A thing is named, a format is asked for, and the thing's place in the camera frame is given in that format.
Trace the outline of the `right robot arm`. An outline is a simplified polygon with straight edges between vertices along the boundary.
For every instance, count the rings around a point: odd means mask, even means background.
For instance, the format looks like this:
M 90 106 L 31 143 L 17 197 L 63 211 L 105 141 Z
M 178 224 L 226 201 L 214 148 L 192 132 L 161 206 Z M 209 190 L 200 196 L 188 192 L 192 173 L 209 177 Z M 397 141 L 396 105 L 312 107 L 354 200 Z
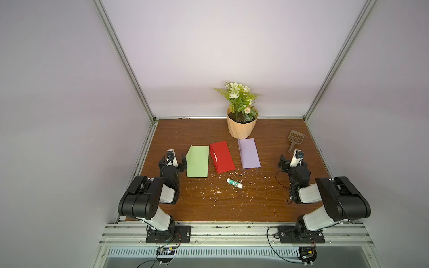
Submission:
M 342 222 L 370 217 L 372 211 L 368 201 L 347 177 L 316 178 L 316 183 L 311 184 L 311 172 L 302 151 L 296 151 L 290 161 L 281 155 L 278 167 L 288 174 L 292 202 L 322 203 L 313 212 L 298 217 L 294 228 L 297 236 L 306 238 Z

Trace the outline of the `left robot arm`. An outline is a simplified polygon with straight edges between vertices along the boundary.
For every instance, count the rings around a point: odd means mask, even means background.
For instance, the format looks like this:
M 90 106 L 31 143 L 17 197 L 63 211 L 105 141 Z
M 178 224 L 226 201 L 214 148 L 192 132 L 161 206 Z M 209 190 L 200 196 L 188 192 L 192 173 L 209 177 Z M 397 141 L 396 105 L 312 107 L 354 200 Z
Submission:
M 175 222 L 159 204 L 176 204 L 180 195 L 180 174 L 187 169 L 187 160 L 181 162 L 173 150 L 167 151 L 159 162 L 159 176 L 150 178 L 138 175 L 126 189 L 118 204 L 118 214 L 142 221 L 149 235 L 172 237 Z

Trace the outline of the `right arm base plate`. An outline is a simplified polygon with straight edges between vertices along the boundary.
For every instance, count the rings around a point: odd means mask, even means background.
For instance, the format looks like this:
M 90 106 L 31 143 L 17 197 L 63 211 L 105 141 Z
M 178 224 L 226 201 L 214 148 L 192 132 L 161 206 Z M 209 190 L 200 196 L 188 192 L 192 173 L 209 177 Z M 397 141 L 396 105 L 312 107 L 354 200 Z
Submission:
M 280 239 L 280 243 L 323 244 L 326 242 L 322 232 L 300 231 L 296 226 L 278 226 L 274 236 Z

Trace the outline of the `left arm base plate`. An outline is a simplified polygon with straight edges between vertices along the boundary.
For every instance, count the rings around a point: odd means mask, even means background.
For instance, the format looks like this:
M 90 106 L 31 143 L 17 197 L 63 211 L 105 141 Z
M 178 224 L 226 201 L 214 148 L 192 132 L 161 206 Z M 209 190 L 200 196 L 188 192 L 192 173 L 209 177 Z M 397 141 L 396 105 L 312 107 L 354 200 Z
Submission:
M 146 243 L 168 244 L 168 243 L 190 243 L 191 226 L 175 226 L 167 231 L 157 231 L 154 228 L 146 228 Z

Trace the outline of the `purple envelope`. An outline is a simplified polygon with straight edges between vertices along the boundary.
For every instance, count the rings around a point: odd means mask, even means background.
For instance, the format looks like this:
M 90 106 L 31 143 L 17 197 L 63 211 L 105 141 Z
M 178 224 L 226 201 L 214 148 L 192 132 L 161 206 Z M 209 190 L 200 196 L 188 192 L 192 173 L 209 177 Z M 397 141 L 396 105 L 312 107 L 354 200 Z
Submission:
M 261 167 L 256 143 L 253 138 L 238 140 L 240 157 L 243 169 L 257 169 Z

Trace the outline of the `white green glue stick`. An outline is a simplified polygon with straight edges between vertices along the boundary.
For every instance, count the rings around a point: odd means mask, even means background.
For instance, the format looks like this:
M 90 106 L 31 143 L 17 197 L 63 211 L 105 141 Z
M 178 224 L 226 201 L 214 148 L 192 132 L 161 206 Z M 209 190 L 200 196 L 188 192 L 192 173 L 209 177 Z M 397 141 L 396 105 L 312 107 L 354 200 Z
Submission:
M 232 180 L 232 179 L 230 179 L 230 178 L 228 178 L 228 179 L 226 180 L 226 182 L 227 182 L 228 184 L 230 184 L 230 185 L 232 185 L 232 186 L 236 187 L 236 188 L 239 188 L 239 189 L 242 189 L 242 188 L 243 188 L 243 185 L 242 185 L 241 183 L 236 182 L 236 181 L 234 181 L 234 180 Z

